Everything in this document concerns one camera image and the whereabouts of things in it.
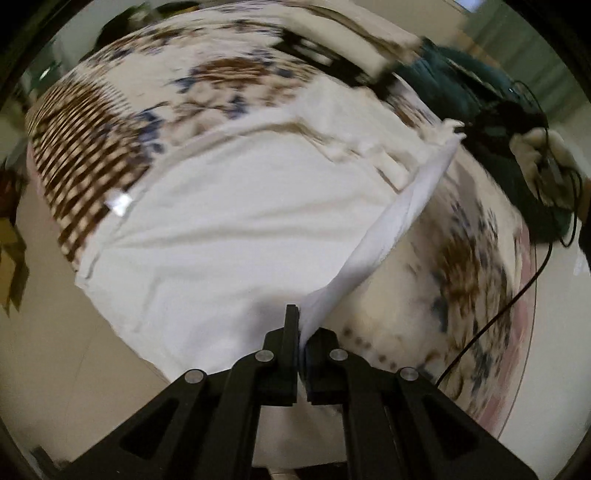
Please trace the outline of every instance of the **metal screw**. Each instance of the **metal screw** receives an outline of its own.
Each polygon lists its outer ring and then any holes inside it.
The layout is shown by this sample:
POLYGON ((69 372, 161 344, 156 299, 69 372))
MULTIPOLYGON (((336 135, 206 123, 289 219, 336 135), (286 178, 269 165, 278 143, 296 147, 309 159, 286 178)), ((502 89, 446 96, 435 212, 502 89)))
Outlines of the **metal screw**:
POLYGON ((400 371, 400 376, 407 382, 414 382, 418 378, 418 372, 413 367, 404 367, 400 371))
POLYGON ((347 360, 349 354, 342 348, 335 348, 334 350, 330 351, 329 356, 332 358, 332 360, 342 362, 343 360, 347 360))
POLYGON ((187 383, 199 383, 203 380, 203 372, 201 370, 189 370, 185 373, 185 382, 187 383))
POLYGON ((275 358, 275 355, 273 355, 273 352, 270 350, 259 350, 255 353, 255 358, 259 360, 259 362, 270 362, 275 358))

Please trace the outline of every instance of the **cardboard box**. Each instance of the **cardboard box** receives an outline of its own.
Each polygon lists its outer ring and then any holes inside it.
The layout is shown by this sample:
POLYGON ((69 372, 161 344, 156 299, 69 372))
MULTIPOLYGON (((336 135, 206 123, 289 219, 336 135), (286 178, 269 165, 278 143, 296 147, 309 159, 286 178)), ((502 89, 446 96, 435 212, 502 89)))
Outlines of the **cardboard box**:
POLYGON ((0 305, 6 311, 11 300, 19 309, 26 276, 25 245, 10 220, 0 218, 0 305))

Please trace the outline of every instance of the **person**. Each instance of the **person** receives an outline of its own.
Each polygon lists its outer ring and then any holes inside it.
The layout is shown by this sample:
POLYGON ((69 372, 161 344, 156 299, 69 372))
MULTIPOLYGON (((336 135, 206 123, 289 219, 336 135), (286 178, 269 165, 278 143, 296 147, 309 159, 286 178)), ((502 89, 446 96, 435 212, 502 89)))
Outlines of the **person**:
POLYGON ((509 147, 534 196, 545 205, 577 214, 582 222, 579 247, 591 265, 591 180, 578 168, 564 139, 555 130, 534 128, 525 135, 514 135, 509 147), (552 168, 549 157, 558 168, 552 168))

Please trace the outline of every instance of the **hand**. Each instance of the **hand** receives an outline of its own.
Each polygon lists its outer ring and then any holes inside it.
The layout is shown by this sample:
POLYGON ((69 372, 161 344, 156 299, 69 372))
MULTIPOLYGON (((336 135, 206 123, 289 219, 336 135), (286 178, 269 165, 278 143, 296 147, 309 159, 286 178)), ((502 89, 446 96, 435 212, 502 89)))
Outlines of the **hand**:
POLYGON ((582 176, 558 132, 548 130, 546 136, 545 129, 534 128, 513 135, 509 147, 531 193, 543 204, 571 211, 581 207, 575 202, 582 198, 582 176))

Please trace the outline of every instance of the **beige wall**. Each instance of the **beige wall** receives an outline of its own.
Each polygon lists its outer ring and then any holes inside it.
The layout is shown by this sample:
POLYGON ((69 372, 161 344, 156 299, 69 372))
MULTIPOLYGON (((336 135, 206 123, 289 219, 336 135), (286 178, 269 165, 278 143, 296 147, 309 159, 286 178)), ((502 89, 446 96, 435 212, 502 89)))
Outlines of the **beige wall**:
POLYGON ((435 43, 448 43, 466 16, 447 3, 453 0, 353 0, 399 27, 435 43))

